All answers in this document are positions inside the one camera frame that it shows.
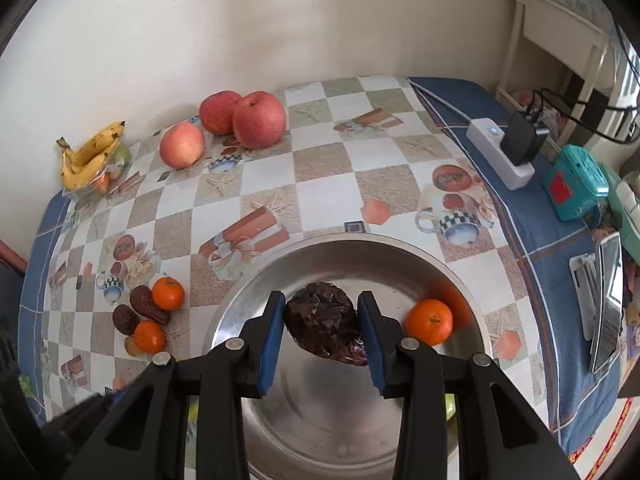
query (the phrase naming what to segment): black charger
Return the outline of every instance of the black charger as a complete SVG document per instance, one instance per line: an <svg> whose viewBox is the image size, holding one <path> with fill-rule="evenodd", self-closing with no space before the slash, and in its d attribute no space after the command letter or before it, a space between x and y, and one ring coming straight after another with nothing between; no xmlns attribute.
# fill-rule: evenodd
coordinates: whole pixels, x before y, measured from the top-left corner
<svg viewBox="0 0 640 480"><path fill-rule="evenodd" d="M544 123L531 123L525 112L515 112L500 142L500 149L514 166L531 162L549 134Z"/></svg>

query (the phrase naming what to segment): bunch of bananas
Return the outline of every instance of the bunch of bananas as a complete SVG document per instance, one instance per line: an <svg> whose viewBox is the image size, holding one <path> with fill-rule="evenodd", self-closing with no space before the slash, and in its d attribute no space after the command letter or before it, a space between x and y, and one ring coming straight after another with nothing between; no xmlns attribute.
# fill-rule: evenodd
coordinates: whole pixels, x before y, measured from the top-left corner
<svg viewBox="0 0 640 480"><path fill-rule="evenodd" d="M62 148L60 179L65 189L73 191L88 184L118 147L123 133L124 121L112 123L96 133L76 152L64 137L60 137L56 142Z"/></svg>

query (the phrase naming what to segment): metal bowl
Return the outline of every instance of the metal bowl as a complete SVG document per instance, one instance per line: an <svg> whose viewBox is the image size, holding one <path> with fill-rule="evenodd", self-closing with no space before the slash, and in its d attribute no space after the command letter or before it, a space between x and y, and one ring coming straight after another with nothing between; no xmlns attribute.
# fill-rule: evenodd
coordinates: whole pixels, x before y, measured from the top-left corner
<svg viewBox="0 0 640 480"><path fill-rule="evenodd" d="M356 304L372 290L382 314L401 322L417 301L444 301L454 332L436 347L469 358L491 355L484 320L466 287L446 266L409 244L380 235L333 234L291 244L229 292L212 320L204 351L238 336L260 316L272 290L287 299L311 282L331 282ZM262 400L242 400L251 472L269 480L382 480L392 476L402 403L385 400L368 367L316 357L287 330L273 386ZM458 444L455 418L447 423L449 454Z"/></svg>

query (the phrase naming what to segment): silver screw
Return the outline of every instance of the silver screw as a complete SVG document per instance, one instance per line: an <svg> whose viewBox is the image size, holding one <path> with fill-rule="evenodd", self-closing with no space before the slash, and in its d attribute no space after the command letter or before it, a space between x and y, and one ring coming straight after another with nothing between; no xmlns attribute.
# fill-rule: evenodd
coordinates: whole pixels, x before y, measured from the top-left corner
<svg viewBox="0 0 640 480"><path fill-rule="evenodd" d="M228 350L241 350L244 346L244 339L239 337L232 337L225 341L225 346Z"/></svg>
<svg viewBox="0 0 640 480"><path fill-rule="evenodd" d="M474 354L473 359L474 363L478 366L488 366L489 363L491 363L491 358L487 354L482 354L480 352Z"/></svg>
<svg viewBox="0 0 640 480"><path fill-rule="evenodd" d="M169 352L158 352L152 359L153 364L156 366L167 366L171 360L171 354Z"/></svg>
<svg viewBox="0 0 640 480"><path fill-rule="evenodd" d="M420 342L415 337L405 337L400 342L400 346L405 350L417 350Z"/></svg>

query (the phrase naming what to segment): teal container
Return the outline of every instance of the teal container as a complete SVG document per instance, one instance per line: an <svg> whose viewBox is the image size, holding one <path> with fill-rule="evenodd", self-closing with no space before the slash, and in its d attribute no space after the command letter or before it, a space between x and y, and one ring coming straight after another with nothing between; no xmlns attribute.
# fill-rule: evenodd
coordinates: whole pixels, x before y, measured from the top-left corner
<svg viewBox="0 0 640 480"><path fill-rule="evenodd" d="M609 194L607 179L591 153L572 144L562 149L542 185L563 222L580 218Z"/></svg>

